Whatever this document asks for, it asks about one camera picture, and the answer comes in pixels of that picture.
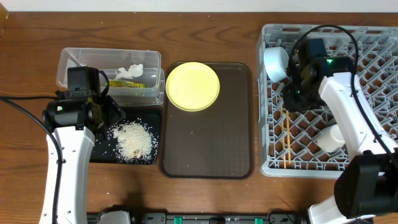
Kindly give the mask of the wooden chopstick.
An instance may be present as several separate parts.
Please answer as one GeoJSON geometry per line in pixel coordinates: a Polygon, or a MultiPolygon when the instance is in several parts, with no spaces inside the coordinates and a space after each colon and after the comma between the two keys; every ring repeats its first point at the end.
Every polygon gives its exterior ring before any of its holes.
{"type": "MultiPolygon", "coordinates": [[[[281,118],[283,118],[283,116],[284,116],[284,112],[283,112],[283,104],[280,106],[280,117],[281,118]]],[[[284,121],[282,121],[281,122],[281,134],[284,134],[284,121]]],[[[283,137],[283,139],[282,139],[282,150],[284,151],[285,150],[285,137],[283,137]]],[[[287,168],[287,165],[286,165],[286,155],[284,154],[283,155],[283,160],[284,160],[284,169],[286,169],[287,168]]]]}
{"type": "Polygon", "coordinates": [[[286,109],[286,125],[287,125],[287,148],[288,148],[288,162],[291,163],[291,146],[290,146],[290,116],[286,109]]]}

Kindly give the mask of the green snack wrapper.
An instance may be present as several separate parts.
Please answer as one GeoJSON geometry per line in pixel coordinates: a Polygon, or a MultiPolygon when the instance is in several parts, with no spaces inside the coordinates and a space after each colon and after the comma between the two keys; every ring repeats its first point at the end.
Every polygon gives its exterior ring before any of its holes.
{"type": "Polygon", "coordinates": [[[145,88],[146,85],[144,83],[135,83],[127,80],[110,80],[109,85],[113,87],[121,87],[121,88],[145,88]]]}

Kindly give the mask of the pile of rice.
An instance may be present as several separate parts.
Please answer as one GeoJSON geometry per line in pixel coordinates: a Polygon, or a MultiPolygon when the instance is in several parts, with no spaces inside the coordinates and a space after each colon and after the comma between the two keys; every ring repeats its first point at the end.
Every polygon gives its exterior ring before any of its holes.
{"type": "Polygon", "coordinates": [[[115,125],[108,134],[109,140],[115,140],[113,151],[120,163],[152,164],[159,145],[158,134],[152,134],[152,126],[142,120],[126,121],[115,125]]]}

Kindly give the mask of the light blue bowl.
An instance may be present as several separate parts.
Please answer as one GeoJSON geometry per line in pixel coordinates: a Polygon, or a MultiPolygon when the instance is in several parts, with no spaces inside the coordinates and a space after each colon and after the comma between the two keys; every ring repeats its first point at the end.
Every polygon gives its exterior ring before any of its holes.
{"type": "Polygon", "coordinates": [[[269,79],[276,83],[287,77],[289,55],[282,47],[266,48],[263,53],[264,68],[269,79]]]}

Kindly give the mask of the white tissue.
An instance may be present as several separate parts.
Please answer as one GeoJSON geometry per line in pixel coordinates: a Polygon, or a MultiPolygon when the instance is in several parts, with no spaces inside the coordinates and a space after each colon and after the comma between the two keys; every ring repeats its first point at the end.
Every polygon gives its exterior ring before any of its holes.
{"type": "Polygon", "coordinates": [[[133,79],[136,77],[142,76],[144,72],[144,66],[143,64],[134,64],[129,67],[128,70],[125,68],[119,68],[118,73],[116,74],[116,77],[114,78],[115,80],[120,80],[120,79],[133,79]]]}

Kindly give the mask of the small pale green cup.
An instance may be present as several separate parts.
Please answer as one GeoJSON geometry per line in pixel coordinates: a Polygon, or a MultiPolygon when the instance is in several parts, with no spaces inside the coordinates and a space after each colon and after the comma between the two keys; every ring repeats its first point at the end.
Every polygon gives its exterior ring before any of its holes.
{"type": "Polygon", "coordinates": [[[321,131],[321,136],[316,140],[318,146],[325,152],[334,152],[345,145],[345,140],[337,124],[321,131]]]}

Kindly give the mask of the yellow round plate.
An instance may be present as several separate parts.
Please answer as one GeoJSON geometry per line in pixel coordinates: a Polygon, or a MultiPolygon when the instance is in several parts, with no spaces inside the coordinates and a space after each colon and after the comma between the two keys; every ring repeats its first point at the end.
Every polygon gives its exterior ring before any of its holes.
{"type": "Polygon", "coordinates": [[[220,93],[220,79],[210,66],[186,62],[172,69],[165,90],[169,101],[178,109],[196,112],[216,101],[220,93]]]}

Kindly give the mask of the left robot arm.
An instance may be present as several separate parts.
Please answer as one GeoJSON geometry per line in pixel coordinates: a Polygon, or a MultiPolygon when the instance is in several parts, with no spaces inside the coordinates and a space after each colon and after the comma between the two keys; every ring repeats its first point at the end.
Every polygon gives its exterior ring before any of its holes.
{"type": "Polygon", "coordinates": [[[104,131],[125,117],[106,96],[52,101],[43,114],[49,162],[41,223],[86,223],[90,156],[104,131]]]}

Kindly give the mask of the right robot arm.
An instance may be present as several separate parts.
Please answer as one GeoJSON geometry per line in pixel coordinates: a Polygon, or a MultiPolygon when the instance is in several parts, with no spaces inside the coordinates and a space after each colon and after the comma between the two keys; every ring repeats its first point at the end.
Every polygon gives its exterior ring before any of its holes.
{"type": "Polygon", "coordinates": [[[326,105],[338,125],[349,165],[333,196],[308,208],[308,223],[350,223],[397,212],[397,143],[369,106],[356,75],[357,61],[328,56],[323,39],[296,46],[289,62],[292,81],[283,89],[285,108],[304,111],[326,105]]]}

